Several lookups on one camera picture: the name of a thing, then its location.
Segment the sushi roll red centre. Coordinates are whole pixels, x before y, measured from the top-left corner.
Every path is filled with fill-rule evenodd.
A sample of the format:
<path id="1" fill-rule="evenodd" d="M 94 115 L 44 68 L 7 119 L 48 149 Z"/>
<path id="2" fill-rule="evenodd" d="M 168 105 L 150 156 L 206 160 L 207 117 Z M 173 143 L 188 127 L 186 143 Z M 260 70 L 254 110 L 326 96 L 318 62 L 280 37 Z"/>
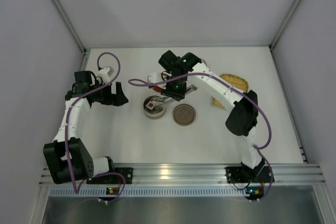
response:
<path id="1" fill-rule="evenodd" d="M 149 101 L 146 105 L 145 105 L 145 107 L 148 109 L 148 110 L 150 110 L 150 111 L 152 111 L 154 108 L 155 108 L 155 106 L 156 106 L 156 101 Z"/>

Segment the metal tongs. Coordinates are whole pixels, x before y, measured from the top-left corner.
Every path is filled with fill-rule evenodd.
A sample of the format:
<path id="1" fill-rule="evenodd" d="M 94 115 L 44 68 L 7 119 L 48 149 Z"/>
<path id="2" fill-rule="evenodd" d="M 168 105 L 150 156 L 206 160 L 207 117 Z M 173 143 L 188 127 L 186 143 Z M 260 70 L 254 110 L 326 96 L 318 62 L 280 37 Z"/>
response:
<path id="1" fill-rule="evenodd" d="M 196 90 L 197 90 L 196 86 L 190 85 L 186 89 L 185 96 L 187 96 L 188 94 L 190 94 L 191 92 L 194 92 Z M 165 109 L 165 107 L 167 105 L 169 105 L 170 103 L 173 103 L 175 101 L 176 100 L 174 98 L 171 98 L 171 97 L 159 97 L 158 100 L 156 101 L 156 105 L 154 106 L 154 109 L 156 109 L 156 110 L 163 110 L 163 109 Z"/>

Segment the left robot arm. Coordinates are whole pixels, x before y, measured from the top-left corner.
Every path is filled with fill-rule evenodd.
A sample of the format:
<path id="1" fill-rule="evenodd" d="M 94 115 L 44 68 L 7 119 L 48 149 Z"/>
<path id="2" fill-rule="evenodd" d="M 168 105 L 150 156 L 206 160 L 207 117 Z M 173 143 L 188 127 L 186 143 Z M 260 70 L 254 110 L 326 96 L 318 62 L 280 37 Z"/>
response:
<path id="1" fill-rule="evenodd" d="M 65 96 L 66 108 L 58 133 L 43 148 L 55 184 L 91 179 L 115 171 L 111 157 L 93 158 L 81 140 L 93 103 L 122 106 L 129 102 L 120 82 L 116 82 L 116 93 L 112 93 L 113 72 L 111 67 L 99 68 L 97 74 L 92 71 L 75 72 L 75 82 Z"/>

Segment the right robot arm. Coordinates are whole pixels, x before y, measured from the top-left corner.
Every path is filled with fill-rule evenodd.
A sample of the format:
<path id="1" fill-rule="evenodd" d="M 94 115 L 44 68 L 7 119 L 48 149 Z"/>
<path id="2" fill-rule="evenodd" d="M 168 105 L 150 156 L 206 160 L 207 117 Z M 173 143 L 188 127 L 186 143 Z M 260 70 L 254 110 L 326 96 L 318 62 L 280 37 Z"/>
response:
<path id="1" fill-rule="evenodd" d="M 253 178 L 259 175 L 265 160 L 258 154 L 255 137 L 258 109 L 257 94 L 250 90 L 243 92 L 235 89 L 228 82 L 214 74 L 201 58 L 191 52 L 182 57 L 172 51 L 165 52 L 159 59 L 159 64 L 168 72 L 173 81 L 166 84 L 161 95 L 176 101 L 185 98 L 187 83 L 201 88 L 219 101 L 229 112 L 225 126 L 238 137 L 241 152 L 242 174 Z"/>

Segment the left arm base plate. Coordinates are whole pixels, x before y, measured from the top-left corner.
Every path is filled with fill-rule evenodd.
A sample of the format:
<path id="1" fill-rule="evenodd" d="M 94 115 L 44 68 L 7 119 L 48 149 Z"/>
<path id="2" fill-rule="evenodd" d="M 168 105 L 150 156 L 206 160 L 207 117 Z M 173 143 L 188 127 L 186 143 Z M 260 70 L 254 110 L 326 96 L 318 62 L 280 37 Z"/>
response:
<path id="1" fill-rule="evenodd" d="M 87 179 L 86 183 L 89 185 L 116 185 L 116 184 L 132 184 L 133 167 L 117 167 L 114 174 L 105 173 Z"/>

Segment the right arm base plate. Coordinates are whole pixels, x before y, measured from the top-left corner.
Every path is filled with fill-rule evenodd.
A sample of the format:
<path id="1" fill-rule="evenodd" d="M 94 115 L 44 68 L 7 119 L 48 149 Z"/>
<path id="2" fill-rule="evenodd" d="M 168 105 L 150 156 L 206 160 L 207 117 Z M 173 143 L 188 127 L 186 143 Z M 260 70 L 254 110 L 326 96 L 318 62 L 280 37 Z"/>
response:
<path id="1" fill-rule="evenodd" d="M 268 166 L 255 169 L 245 166 L 228 166 L 225 168 L 225 172 L 230 184 L 260 183 L 262 179 L 264 183 L 274 182 Z"/>

